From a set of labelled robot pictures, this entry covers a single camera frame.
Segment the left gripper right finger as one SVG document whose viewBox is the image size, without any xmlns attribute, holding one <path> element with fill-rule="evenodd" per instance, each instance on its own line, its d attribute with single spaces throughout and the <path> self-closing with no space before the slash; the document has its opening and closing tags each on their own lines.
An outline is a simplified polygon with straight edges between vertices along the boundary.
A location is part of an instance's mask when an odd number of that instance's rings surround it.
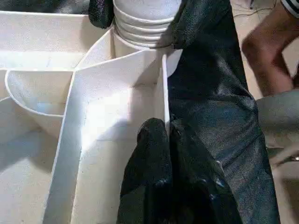
<svg viewBox="0 0 299 224">
<path fill-rule="evenodd" d="M 170 150 L 176 223 L 242 223 L 220 163 L 182 119 L 171 123 Z"/>
</svg>

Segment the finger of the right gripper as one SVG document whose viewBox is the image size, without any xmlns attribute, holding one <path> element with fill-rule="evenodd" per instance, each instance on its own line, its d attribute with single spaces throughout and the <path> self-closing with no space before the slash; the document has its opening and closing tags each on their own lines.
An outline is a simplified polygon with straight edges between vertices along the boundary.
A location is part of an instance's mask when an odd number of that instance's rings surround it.
<svg viewBox="0 0 299 224">
<path fill-rule="evenodd" d="M 195 39 L 206 16 L 205 0 L 163 0 L 160 15 L 171 21 L 162 32 L 159 47 L 175 49 L 188 47 Z"/>
<path fill-rule="evenodd" d="M 95 27 L 108 28 L 114 19 L 113 0 L 90 0 L 88 16 Z"/>
</svg>

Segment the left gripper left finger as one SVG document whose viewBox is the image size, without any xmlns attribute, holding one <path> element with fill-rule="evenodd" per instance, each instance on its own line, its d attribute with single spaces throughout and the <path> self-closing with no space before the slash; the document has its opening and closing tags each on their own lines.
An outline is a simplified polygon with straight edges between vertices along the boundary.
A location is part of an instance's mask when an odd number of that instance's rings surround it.
<svg viewBox="0 0 299 224">
<path fill-rule="evenodd" d="M 172 165 L 161 119 L 145 121 L 125 167 L 118 224 L 167 224 L 172 213 Z"/>
</svg>

